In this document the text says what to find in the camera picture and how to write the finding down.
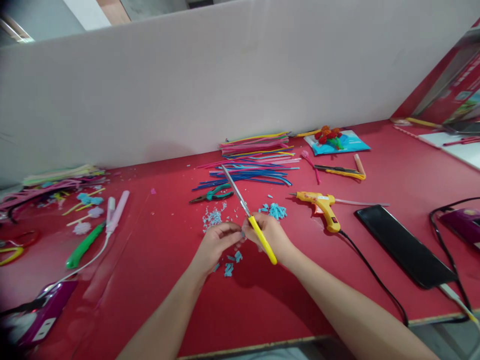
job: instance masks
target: scissors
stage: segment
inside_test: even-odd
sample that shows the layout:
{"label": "scissors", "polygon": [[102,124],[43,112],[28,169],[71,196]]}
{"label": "scissors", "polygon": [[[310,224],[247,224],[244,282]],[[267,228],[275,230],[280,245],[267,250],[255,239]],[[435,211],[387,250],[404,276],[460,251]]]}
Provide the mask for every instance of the scissors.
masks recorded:
{"label": "scissors", "polygon": [[227,192],[227,193],[224,193],[224,194],[221,194],[221,195],[216,195],[216,193],[218,193],[221,190],[229,189],[229,188],[230,188],[230,184],[225,183],[223,185],[217,186],[212,191],[207,192],[205,195],[202,195],[202,196],[199,196],[197,198],[194,198],[193,200],[190,200],[189,203],[190,204],[195,204],[195,203],[200,203],[200,202],[205,201],[205,200],[212,201],[212,200],[228,199],[229,197],[231,197],[234,194],[233,191],[230,191],[230,192]]}
{"label": "scissors", "polygon": [[270,262],[273,265],[276,265],[277,264],[277,258],[275,257],[275,254],[272,251],[272,248],[270,247],[270,244],[268,243],[267,239],[265,238],[265,235],[262,232],[262,229],[260,229],[260,226],[257,223],[257,220],[255,220],[255,217],[252,216],[252,214],[250,213],[250,210],[247,207],[247,203],[245,202],[242,195],[240,195],[239,189],[237,189],[237,186],[235,185],[235,182],[232,180],[232,177],[230,176],[228,170],[223,165],[221,166],[221,168],[222,168],[223,172],[225,173],[225,177],[227,178],[228,183],[230,184],[231,188],[233,189],[233,192],[236,194],[236,196],[240,200],[240,205],[243,208],[243,210],[245,210],[246,216],[248,217],[248,221],[250,222],[253,230],[255,231],[255,234],[258,236],[258,239],[260,240],[263,248],[265,249],[265,252],[268,255],[268,258],[270,259]]}
{"label": "scissors", "polygon": [[25,248],[35,243],[40,237],[40,232],[30,230],[13,239],[0,240],[0,253],[14,252],[10,257],[0,261],[0,266],[7,265],[18,258],[24,252]]}

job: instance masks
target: hand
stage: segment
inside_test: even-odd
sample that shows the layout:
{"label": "hand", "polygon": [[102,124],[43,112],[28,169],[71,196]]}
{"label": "hand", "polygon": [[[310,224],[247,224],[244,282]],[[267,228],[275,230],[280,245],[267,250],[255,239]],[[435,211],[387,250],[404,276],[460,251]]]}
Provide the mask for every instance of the hand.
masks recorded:
{"label": "hand", "polygon": [[[265,239],[270,244],[276,259],[285,265],[289,256],[295,252],[296,247],[292,244],[287,234],[285,234],[284,229],[274,217],[260,212],[253,212],[252,215],[255,216],[255,220],[265,235]],[[259,251],[265,251],[247,218],[243,222],[241,229],[245,233],[245,236],[258,246]]]}
{"label": "hand", "polygon": [[224,250],[242,240],[242,228],[234,222],[223,222],[210,227],[196,251],[189,268],[194,274],[210,274]]}

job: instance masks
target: black cable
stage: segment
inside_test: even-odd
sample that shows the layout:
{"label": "black cable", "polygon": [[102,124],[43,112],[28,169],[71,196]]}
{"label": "black cable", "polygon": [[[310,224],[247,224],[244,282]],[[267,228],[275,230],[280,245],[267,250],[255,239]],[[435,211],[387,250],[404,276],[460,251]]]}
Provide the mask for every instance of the black cable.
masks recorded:
{"label": "black cable", "polygon": [[[464,286],[462,285],[462,282],[460,281],[460,275],[459,275],[459,272],[457,270],[457,265],[455,264],[455,260],[452,257],[452,254],[450,253],[449,249],[447,248],[447,245],[445,245],[444,239],[442,238],[442,234],[440,234],[440,230],[437,227],[437,224],[435,223],[435,213],[439,212],[439,211],[445,212],[446,210],[451,210],[452,207],[454,207],[455,205],[466,203],[466,202],[469,202],[469,201],[472,201],[472,200],[480,200],[480,197],[470,197],[470,198],[467,198],[467,199],[464,199],[464,200],[456,201],[456,202],[453,202],[451,204],[436,208],[435,210],[433,210],[430,213],[430,224],[433,226],[433,229],[435,230],[435,233],[436,233],[436,237],[438,238],[438,242],[440,243],[441,248],[445,252],[446,257],[448,258],[448,261],[450,262],[450,266],[452,268],[452,271],[455,273],[456,277],[458,278],[458,280],[456,281],[456,284],[458,286],[458,289],[460,290],[460,294],[461,294],[461,297],[463,298],[463,302],[464,302],[465,306],[470,311],[472,311],[472,305],[470,304],[469,297],[467,296],[467,293],[465,292]],[[468,321],[468,320],[469,320],[468,317],[462,317],[461,319],[456,319],[456,320],[452,320],[452,321],[449,321],[449,322],[459,323],[459,322],[465,322],[465,321]]]}
{"label": "black cable", "polygon": [[375,270],[370,266],[369,262],[367,261],[367,259],[365,258],[365,256],[362,254],[362,252],[359,250],[359,248],[354,244],[354,242],[352,241],[351,238],[349,238],[349,236],[345,233],[345,231],[343,230],[340,230],[339,231],[340,234],[342,234],[349,242],[350,244],[355,248],[356,252],[358,253],[358,255],[360,256],[360,258],[363,260],[363,262],[365,263],[365,265],[367,266],[367,268],[370,270],[371,274],[373,275],[373,277],[376,279],[376,281],[380,284],[380,286],[382,287],[383,290],[386,291],[386,293],[391,297],[391,299],[395,302],[395,304],[398,306],[400,312],[401,312],[401,316],[402,316],[402,320],[403,320],[403,325],[405,325],[407,328],[409,327],[409,318],[407,316],[407,312],[405,311],[404,307],[402,306],[402,304],[400,304],[400,302],[397,300],[397,298],[390,292],[390,290],[385,286],[385,284],[382,282],[382,280],[380,280],[379,276],[377,275],[377,273],[375,272]]}

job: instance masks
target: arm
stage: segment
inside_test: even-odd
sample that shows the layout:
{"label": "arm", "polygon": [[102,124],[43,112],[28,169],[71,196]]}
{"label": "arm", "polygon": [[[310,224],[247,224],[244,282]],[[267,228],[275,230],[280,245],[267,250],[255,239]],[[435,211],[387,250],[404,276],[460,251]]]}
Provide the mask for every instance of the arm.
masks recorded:
{"label": "arm", "polygon": [[240,226],[232,222],[208,229],[187,270],[117,360],[175,359],[207,275],[217,265],[222,252],[241,241],[240,230]]}
{"label": "arm", "polygon": [[[255,213],[255,219],[278,261],[300,280],[357,359],[438,359],[388,311],[323,270],[298,250],[273,217]],[[261,249],[247,220],[242,228]]]}

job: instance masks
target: purple device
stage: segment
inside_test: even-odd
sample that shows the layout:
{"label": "purple device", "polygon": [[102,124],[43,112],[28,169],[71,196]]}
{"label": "purple device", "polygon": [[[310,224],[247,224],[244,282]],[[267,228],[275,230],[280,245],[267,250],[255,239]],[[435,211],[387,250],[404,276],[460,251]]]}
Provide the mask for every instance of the purple device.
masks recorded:
{"label": "purple device", "polygon": [[14,313],[3,321],[3,325],[9,330],[8,339],[20,347],[33,347],[42,342],[54,322],[62,313],[70,295],[77,287],[78,281],[62,281],[55,288],[53,284],[46,286],[38,296],[45,295],[45,304],[31,312]]}
{"label": "purple device", "polygon": [[467,243],[480,250],[480,211],[474,208],[458,209],[439,217],[440,221]]}

